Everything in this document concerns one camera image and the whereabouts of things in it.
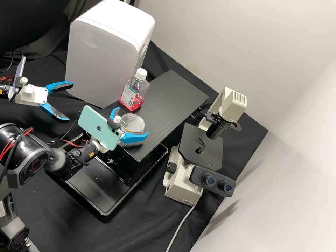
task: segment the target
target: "petri dish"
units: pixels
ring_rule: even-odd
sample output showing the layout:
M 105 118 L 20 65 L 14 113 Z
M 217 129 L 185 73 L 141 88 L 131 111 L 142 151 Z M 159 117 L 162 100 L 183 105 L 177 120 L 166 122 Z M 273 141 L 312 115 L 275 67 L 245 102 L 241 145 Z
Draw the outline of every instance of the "petri dish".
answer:
M 145 129 L 144 120 L 136 114 L 125 114 L 121 117 L 121 128 L 124 131 L 137 133 Z

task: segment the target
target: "black ramp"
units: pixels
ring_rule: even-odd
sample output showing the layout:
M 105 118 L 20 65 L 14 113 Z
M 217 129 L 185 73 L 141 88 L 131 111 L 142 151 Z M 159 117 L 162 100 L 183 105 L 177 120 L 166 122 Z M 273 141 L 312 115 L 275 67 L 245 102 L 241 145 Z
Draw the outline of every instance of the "black ramp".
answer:
M 173 70 L 151 81 L 150 86 L 144 104 L 133 112 L 143 118 L 145 131 L 149 131 L 149 136 L 142 144 L 120 144 L 138 162 L 209 98 Z M 109 118 L 116 107 L 120 107 L 120 116 L 130 113 L 119 101 L 107 106 L 100 113 Z

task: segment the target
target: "microscope focus knob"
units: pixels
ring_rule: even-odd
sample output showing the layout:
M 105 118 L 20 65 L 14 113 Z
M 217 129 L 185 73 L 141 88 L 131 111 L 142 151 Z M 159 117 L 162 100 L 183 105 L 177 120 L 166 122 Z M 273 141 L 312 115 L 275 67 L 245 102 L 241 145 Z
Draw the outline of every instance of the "microscope focus knob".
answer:
M 166 171 L 171 173 L 171 174 L 174 174 L 176 172 L 176 169 L 177 169 L 177 164 L 173 163 L 173 162 L 169 162 L 167 164 L 167 168 L 166 168 Z

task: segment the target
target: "inverted microscope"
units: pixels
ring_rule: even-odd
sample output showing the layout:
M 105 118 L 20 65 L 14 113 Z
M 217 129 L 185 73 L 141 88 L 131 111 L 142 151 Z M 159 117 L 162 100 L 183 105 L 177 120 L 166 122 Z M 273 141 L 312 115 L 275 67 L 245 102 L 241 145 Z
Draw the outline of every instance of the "inverted microscope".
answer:
M 181 142 L 172 147 L 163 185 L 165 196 L 193 206 L 203 189 L 231 197 L 236 182 L 217 171 L 222 169 L 225 129 L 241 130 L 238 119 L 247 107 L 247 98 L 225 87 L 210 106 L 199 126 L 184 124 Z

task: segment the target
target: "white bottle cap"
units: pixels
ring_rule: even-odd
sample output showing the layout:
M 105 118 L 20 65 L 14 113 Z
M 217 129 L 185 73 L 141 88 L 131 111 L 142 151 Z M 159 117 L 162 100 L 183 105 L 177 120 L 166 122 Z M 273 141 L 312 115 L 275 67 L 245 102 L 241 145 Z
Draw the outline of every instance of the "white bottle cap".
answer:
M 144 81 L 147 77 L 147 71 L 143 68 L 138 68 L 135 73 L 135 77 L 140 81 Z
M 120 123 L 120 121 L 121 121 L 121 116 L 120 115 L 116 115 L 113 119 L 113 122 L 115 122 L 115 123 Z
M 26 77 L 22 77 L 21 80 L 20 80 L 20 83 L 21 83 L 22 85 L 26 85 L 27 82 L 28 82 L 28 79 L 27 79 Z

